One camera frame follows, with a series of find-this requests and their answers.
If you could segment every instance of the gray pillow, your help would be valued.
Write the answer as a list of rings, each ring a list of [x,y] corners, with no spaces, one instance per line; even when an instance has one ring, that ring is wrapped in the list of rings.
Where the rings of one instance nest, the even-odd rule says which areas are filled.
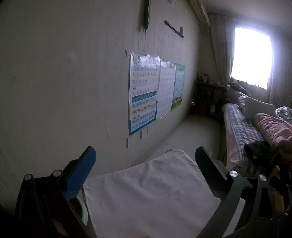
[[[251,97],[244,98],[243,115],[248,121],[254,121],[254,116],[257,113],[266,113],[271,116],[276,116],[275,110],[276,108],[272,104],[264,103]]]

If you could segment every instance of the bright window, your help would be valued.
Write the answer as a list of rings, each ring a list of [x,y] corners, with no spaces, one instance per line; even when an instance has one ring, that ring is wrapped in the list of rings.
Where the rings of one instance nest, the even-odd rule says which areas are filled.
[[[267,88],[272,69],[270,37],[248,28],[235,28],[232,78]]]

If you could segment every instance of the wall chart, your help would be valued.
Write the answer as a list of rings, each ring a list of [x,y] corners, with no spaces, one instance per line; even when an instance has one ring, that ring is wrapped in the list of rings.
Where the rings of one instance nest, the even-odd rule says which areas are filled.
[[[129,134],[156,120],[160,57],[131,51]]]
[[[185,66],[131,51],[129,135],[182,102]]]
[[[174,62],[161,60],[157,97],[157,117],[161,117],[171,110],[171,102],[174,95],[175,75],[176,64]]]
[[[176,63],[176,78],[174,86],[174,95],[172,99],[171,109],[174,110],[176,107],[181,105],[183,96],[183,86],[185,82],[185,66]]]

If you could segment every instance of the wall-mounted air conditioner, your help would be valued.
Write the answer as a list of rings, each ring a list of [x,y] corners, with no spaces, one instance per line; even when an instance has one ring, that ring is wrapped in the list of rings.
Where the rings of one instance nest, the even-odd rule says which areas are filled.
[[[202,0],[187,0],[187,2],[199,21],[201,34],[208,33],[210,21]]]

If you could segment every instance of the metal bar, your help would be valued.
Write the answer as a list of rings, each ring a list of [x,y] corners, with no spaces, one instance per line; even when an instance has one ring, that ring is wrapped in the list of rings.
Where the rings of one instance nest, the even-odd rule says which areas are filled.
[[[165,24],[170,27],[178,36],[184,38],[185,36],[182,35],[178,30],[176,30],[168,21],[165,20]]]

